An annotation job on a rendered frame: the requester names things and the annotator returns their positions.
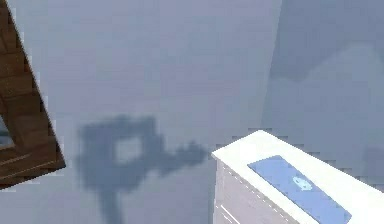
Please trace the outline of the white kitchen counter cupboard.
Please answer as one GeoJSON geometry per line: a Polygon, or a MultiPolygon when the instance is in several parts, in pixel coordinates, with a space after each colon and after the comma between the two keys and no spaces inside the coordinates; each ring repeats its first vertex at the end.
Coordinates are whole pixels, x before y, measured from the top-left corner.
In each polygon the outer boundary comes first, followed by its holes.
{"type": "Polygon", "coordinates": [[[248,167],[279,155],[351,215],[384,224],[384,193],[263,130],[212,153],[217,161],[213,224],[319,224],[248,167]]]}

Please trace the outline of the blue sink basin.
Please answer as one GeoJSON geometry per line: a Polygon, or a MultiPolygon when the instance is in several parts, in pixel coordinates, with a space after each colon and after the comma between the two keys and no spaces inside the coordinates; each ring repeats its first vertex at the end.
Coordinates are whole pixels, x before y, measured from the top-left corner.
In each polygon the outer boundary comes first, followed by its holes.
{"type": "Polygon", "coordinates": [[[283,157],[276,155],[248,167],[319,224],[347,224],[352,215],[283,157]]]}

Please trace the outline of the brown wooden room door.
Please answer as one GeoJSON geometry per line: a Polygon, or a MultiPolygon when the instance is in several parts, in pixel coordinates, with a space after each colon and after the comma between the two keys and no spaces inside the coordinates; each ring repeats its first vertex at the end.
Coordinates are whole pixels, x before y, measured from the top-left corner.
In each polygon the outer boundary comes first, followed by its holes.
{"type": "Polygon", "coordinates": [[[66,167],[7,0],[0,0],[0,190],[66,167]]]}

